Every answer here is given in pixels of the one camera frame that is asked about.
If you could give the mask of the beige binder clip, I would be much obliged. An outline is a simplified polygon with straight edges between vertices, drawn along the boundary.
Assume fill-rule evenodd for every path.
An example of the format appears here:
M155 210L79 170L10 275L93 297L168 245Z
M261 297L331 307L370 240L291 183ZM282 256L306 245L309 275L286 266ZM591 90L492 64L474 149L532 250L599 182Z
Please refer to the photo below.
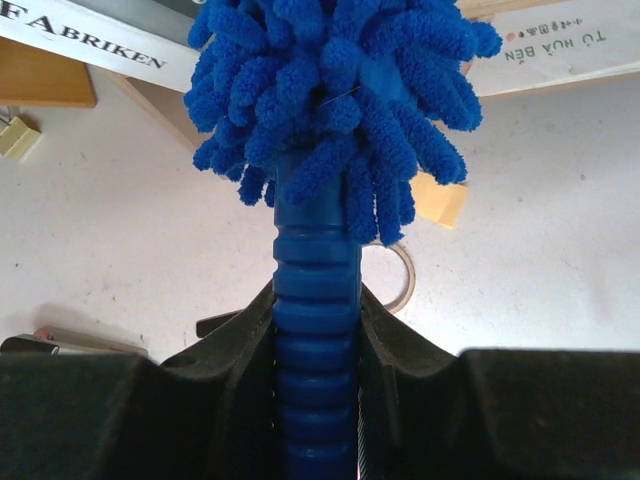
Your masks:
M40 140L40 130L26 117L19 107L1 106L1 157L22 162Z

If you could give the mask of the black T-shaped plastic part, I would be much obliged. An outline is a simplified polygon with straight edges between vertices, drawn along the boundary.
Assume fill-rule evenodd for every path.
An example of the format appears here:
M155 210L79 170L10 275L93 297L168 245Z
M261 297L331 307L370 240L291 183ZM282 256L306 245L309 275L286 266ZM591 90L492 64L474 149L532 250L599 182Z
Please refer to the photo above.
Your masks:
M196 336L203 339L213 331L224 325L236 315L242 313L242 310L236 310L223 314L218 314L196 322Z

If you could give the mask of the yellow sticky note pad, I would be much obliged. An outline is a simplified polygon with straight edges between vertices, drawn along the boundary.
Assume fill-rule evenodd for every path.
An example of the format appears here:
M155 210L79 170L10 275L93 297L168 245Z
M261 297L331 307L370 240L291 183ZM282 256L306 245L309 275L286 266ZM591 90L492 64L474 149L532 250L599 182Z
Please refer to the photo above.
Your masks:
M469 193L466 185L441 185L424 172L419 172L410 185L418 217L448 229L455 227Z

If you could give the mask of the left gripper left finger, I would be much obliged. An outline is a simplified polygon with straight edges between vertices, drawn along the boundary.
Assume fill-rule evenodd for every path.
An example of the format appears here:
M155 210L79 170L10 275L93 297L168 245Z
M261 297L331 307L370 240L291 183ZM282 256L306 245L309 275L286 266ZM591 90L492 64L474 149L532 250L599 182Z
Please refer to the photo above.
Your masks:
M161 364L137 355L1 360L5 479L272 479L274 295Z

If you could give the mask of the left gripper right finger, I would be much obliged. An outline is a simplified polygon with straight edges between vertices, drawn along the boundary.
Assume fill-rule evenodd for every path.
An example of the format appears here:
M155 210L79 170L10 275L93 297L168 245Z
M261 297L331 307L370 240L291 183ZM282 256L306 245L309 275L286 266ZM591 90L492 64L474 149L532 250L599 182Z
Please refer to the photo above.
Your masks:
M635 479L639 357L471 349L452 355L362 294L365 479Z

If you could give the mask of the masking tape roll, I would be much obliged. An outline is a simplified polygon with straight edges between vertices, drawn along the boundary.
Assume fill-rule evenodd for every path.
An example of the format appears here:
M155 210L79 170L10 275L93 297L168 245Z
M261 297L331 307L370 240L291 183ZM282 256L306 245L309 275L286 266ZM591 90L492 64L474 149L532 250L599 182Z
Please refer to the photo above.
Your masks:
M375 241L362 251L362 280L391 314L399 313L412 298L417 273L407 249L400 243L385 247Z

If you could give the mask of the spiral bound drawing notebook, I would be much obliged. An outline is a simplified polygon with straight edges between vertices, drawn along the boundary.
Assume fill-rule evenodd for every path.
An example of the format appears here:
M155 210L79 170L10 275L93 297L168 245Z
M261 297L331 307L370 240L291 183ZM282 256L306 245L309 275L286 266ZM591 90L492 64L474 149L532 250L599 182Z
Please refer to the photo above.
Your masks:
M559 1L497 13L490 23L501 51L466 73L480 97L639 71L637 1Z

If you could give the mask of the orange wooden book stand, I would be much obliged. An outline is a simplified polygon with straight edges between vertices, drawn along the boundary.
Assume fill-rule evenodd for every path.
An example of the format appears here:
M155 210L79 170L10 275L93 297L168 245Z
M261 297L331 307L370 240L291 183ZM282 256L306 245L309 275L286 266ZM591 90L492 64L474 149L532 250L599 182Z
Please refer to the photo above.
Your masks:
M88 67L77 60L1 38L1 105L94 108Z

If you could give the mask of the blue microfiber duster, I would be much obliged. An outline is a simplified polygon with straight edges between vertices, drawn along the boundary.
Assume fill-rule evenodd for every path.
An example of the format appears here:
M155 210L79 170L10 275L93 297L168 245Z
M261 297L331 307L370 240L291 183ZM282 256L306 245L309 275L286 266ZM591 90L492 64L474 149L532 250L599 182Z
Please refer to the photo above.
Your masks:
M418 173L466 179L445 130L479 127L462 66L502 38L452 1L208 1L188 41L194 165L275 214L277 475L351 479L362 249L401 239Z

